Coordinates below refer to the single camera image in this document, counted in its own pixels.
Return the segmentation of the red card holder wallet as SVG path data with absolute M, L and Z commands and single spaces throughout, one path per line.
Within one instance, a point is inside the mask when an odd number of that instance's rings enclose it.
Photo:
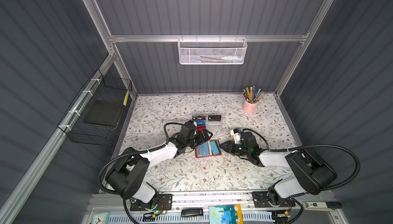
M 207 158 L 222 155 L 219 140 L 210 140 L 195 149 L 196 158 Z

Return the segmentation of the clear plastic organizer box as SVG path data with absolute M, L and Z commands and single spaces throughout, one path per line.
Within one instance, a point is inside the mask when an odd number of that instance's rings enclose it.
M 223 127 L 223 113 L 213 111 L 196 111 L 191 115 L 197 127 L 208 130 L 219 130 Z

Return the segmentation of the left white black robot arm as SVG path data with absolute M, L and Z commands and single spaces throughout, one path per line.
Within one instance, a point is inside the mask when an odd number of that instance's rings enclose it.
M 149 209 L 154 208 L 159 201 L 159 193 L 144 181 L 148 169 L 184 154 L 188 147 L 196 149 L 213 136 L 206 128 L 198 129 L 197 123 L 191 120 L 183 124 L 170 122 L 163 129 L 163 144 L 146 150 L 129 147 L 106 163 L 97 179 L 100 190 L 119 195 L 123 200 L 136 199 Z

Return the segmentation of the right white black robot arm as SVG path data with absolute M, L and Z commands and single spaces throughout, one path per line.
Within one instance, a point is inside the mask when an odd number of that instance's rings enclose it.
M 293 176 L 279 180 L 268 189 L 271 201 L 282 200 L 298 194 L 318 195 L 337 179 L 337 173 L 311 149 L 285 149 L 283 152 L 262 149 L 251 131 L 231 131 L 232 141 L 220 144 L 220 148 L 232 155 L 249 161 L 257 167 L 277 166 L 289 168 Z

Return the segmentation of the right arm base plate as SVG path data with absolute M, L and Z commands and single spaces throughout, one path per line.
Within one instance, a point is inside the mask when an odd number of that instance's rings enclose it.
M 281 198 L 270 191 L 254 191 L 251 193 L 255 207 L 257 208 L 278 208 L 295 207 L 295 201 L 288 198 Z

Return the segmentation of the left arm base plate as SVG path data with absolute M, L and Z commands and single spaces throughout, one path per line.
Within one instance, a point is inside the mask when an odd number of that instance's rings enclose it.
M 158 193 L 147 203 L 133 198 L 130 201 L 131 211 L 168 211 L 172 209 L 173 195 Z

